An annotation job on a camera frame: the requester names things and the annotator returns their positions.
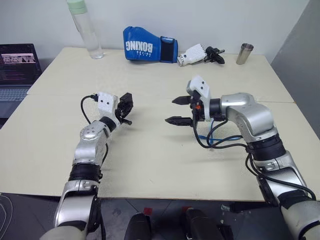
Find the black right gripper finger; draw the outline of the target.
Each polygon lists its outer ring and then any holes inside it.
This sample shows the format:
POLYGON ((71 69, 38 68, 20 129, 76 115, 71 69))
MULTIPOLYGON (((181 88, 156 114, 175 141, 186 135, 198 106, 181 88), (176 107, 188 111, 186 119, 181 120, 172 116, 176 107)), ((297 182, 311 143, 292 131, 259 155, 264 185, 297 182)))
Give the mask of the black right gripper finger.
POLYGON ((189 105, 191 103, 191 96, 190 95, 178 96, 175 99, 173 99, 171 102, 177 105, 189 105))
POLYGON ((193 120, 190 117, 171 116, 166 118, 165 122, 175 126, 193 126, 193 120))

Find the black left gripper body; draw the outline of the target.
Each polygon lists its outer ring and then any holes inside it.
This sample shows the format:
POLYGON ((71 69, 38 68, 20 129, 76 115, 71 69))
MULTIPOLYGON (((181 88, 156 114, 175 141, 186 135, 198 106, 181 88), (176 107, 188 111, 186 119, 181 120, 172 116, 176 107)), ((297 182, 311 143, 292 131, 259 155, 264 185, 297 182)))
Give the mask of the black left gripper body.
POLYGON ((117 108, 115 110, 115 116, 119 120, 120 124, 124 122, 124 115, 126 113, 127 105, 126 101, 123 99, 119 100, 119 103, 117 104, 117 108))

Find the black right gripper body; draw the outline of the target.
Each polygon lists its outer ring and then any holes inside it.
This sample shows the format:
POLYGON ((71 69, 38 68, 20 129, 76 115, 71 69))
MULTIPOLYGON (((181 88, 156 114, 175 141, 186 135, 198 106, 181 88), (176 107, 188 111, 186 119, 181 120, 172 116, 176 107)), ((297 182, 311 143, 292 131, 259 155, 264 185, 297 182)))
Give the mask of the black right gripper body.
POLYGON ((196 128, 198 121, 202 121, 204 118, 204 105, 201 100, 201 95, 196 90, 191 94, 190 108, 192 112, 192 127, 196 128))

